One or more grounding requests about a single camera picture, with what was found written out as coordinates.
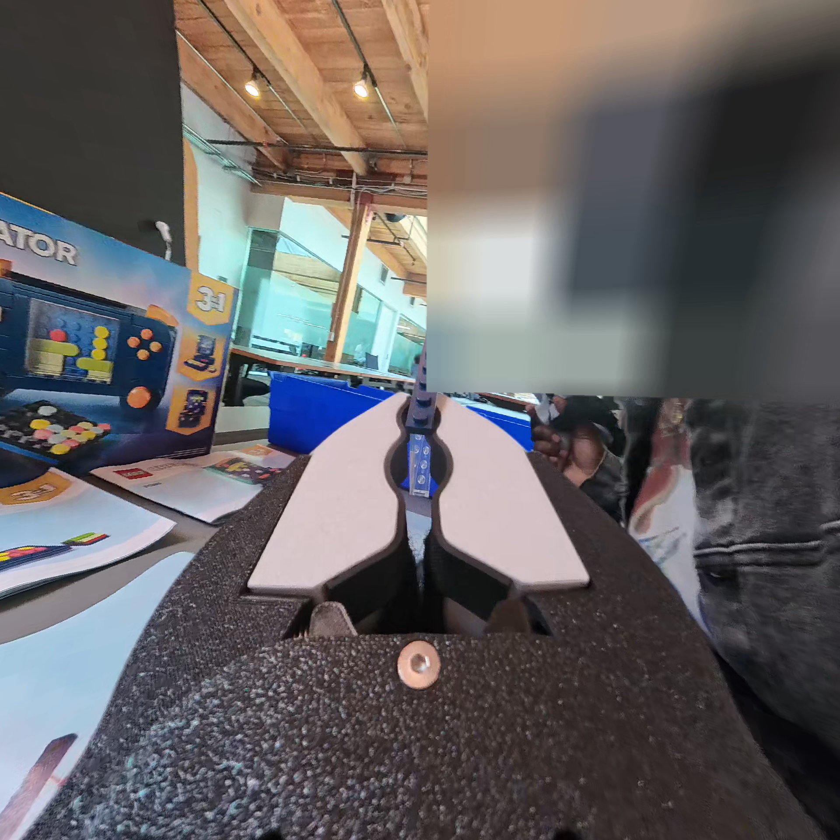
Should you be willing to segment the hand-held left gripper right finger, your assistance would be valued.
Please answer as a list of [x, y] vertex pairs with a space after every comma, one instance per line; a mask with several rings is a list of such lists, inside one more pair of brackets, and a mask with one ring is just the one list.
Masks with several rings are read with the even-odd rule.
[[447, 551], [515, 589], [578, 589], [590, 575], [528, 453], [490, 420], [437, 397], [444, 477], [436, 522]]

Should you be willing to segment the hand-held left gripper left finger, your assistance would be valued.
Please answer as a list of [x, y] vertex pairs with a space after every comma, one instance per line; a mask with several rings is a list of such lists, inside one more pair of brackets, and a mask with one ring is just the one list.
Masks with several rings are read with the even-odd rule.
[[396, 393], [339, 427], [310, 456], [248, 588], [258, 594], [326, 595], [396, 544], [404, 522], [392, 458], [404, 448]]

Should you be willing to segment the dark blue brick plate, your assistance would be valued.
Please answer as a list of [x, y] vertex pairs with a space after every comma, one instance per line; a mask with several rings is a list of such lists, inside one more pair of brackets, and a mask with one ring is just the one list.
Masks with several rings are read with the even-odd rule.
[[436, 427], [438, 394], [427, 383], [427, 343], [416, 360], [411, 401], [406, 411], [404, 427], [410, 435], [430, 435]]

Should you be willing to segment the person's right hand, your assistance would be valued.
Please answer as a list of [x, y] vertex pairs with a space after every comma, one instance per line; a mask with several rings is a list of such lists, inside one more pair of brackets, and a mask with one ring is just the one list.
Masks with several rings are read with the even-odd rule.
[[579, 488], [597, 473], [607, 452], [601, 429], [593, 423], [578, 426], [569, 433], [536, 425], [532, 427], [532, 444], [537, 453]]

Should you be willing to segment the blue plastic bin with divider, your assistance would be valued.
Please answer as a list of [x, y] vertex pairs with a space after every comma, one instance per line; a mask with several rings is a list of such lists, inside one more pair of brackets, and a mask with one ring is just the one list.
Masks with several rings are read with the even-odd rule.
[[271, 375], [269, 388], [268, 442], [300, 455], [393, 396], [368, 385], [279, 372]]

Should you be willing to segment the arcade cover instruction booklet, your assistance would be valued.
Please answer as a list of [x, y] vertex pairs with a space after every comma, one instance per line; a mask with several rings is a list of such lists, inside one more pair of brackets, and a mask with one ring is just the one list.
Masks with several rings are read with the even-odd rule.
[[154, 458], [94, 469], [136, 496], [214, 524], [249, 504], [295, 457], [257, 444], [195, 458]]

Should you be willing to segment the long wooden table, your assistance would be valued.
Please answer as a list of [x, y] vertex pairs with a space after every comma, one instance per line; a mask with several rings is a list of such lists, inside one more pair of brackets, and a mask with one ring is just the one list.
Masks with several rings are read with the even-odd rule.
[[269, 372], [303, 371], [321, 378], [347, 381], [352, 385], [380, 386], [397, 391], [410, 391], [415, 383], [413, 377], [404, 374], [381, 372], [352, 364], [313, 360], [289, 353], [254, 350], [233, 344], [228, 351], [222, 404], [225, 406], [243, 404], [243, 382], [247, 370], [255, 364], [261, 365]]

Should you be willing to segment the yellow blue brick set box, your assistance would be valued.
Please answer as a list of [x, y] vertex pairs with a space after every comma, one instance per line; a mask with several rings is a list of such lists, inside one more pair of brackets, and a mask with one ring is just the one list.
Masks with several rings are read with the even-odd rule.
[[238, 290], [1, 197], [2, 488], [208, 455]]

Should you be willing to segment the large black wall panel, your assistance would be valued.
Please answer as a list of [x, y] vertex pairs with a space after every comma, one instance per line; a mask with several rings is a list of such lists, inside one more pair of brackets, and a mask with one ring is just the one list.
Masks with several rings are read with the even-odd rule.
[[1, 2], [2, 193], [186, 265], [172, 1]]

